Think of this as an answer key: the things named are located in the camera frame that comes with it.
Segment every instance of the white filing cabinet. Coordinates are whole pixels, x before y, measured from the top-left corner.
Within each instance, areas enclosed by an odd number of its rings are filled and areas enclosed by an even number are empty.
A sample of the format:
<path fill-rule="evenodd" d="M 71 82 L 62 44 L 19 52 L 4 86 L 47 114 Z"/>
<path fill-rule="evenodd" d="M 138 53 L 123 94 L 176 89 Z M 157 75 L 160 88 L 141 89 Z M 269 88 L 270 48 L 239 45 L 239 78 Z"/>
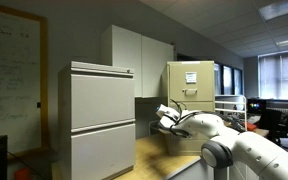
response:
<path fill-rule="evenodd" d="M 174 51 L 170 44 L 112 25 L 101 35 L 101 60 L 135 70 L 135 97 L 159 97 L 160 77 Z"/>
<path fill-rule="evenodd" d="M 132 170 L 134 71 L 71 62 L 58 77 L 58 149 L 63 177 L 104 179 Z"/>

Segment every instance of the window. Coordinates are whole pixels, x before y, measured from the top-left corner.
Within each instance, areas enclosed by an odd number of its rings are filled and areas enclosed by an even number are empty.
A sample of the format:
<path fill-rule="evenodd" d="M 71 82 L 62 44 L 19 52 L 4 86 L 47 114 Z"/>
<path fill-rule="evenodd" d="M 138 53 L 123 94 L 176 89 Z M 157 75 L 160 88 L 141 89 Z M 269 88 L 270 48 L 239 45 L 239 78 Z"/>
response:
<path fill-rule="evenodd" d="M 232 69 L 230 67 L 224 66 L 224 95 L 232 94 Z"/>
<path fill-rule="evenodd" d="M 215 63 L 215 95 L 242 95 L 242 70 Z"/>
<path fill-rule="evenodd" d="M 259 57 L 260 97 L 288 99 L 288 53 Z"/>
<path fill-rule="evenodd" d="M 214 78 L 215 78 L 215 95 L 220 95 L 222 80 L 221 80 L 221 68 L 219 64 L 214 64 Z"/>
<path fill-rule="evenodd" d="M 234 69 L 234 95 L 242 95 L 242 71 Z"/>

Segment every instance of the drawer handle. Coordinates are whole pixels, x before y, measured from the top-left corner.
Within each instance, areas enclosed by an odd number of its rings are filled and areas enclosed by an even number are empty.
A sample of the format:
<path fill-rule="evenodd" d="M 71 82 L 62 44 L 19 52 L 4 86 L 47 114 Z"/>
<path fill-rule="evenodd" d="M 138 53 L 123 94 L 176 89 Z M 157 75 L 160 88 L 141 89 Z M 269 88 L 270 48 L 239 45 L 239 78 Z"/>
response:
<path fill-rule="evenodd" d="M 183 89 L 185 95 L 195 95 L 197 94 L 197 89 Z"/>

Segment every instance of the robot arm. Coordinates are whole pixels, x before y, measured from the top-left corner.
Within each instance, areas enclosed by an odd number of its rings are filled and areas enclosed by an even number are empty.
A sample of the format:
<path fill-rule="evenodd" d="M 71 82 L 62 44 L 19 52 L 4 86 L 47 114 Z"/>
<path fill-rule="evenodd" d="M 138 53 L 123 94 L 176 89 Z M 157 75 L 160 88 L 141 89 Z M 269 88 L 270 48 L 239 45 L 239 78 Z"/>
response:
<path fill-rule="evenodd" d="M 210 138 L 201 152 L 206 163 L 214 168 L 225 168 L 242 162 L 260 179 L 288 179 L 288 152 L 253 132 L 239 133 L 224 125 L 223 120 L 202 111 L 176 110 L 161 105 L 158 126 L 163 133 L 189 138 L 201 133 Z"/>

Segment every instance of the whiteboard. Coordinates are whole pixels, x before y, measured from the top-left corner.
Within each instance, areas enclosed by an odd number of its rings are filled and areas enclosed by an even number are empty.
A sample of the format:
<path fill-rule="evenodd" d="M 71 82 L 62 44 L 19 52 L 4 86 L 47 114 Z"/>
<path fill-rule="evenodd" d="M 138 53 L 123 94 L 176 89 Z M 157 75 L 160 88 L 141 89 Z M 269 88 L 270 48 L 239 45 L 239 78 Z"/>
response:
<path fill-rule="evenodd" d="M 19 153 L 42 147 L 41 22 L 10 12 L 0 11 L 0 135 Z"/>

